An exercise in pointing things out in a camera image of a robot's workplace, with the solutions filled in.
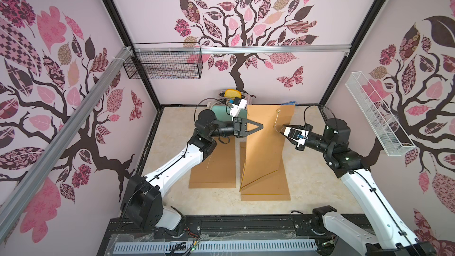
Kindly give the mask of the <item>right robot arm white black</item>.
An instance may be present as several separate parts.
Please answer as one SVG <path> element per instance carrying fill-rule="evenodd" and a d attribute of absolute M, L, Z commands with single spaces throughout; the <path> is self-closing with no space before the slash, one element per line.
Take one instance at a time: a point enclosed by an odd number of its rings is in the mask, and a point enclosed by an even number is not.
<path fill-rule="evenodd" d="M 284 125 L 280 133 L 296 150 L 320 152 L 328 167 L 349 189 L 363 210 L 372 232 L 353 224 L 332 206 L 313 210 L 311 225 L 316 233 L 332 232 L 362 256 L 434 256 L 435 248 L 421 241 L 407 227 L 373 180 L 362 156 L 348 147 L 351 129 L 341 119 L 325 123 L 323 134 L 310 124 Z"/>

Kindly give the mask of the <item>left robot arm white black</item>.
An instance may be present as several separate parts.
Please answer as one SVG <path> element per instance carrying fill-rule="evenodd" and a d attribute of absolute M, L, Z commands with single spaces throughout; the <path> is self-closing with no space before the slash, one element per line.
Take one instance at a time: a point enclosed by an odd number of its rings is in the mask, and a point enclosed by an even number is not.
<path fill-rule="evenodd" d="M 199 113 L 194 125 L 192 137 L 173 159 L 145 176 L 131 177 L 121 205 L 123 220 L 131 221 L 143 232 L 162 228 L 173 236 L 182 235 L 186 216 L 173 207 L 166 207 L 162 198 L 181 177 L 212 154 L 218 145 L 216 137 L 243 138 L 264 128 L 263 124 L 242 117 L 220 121 L 209 109 Z"/>

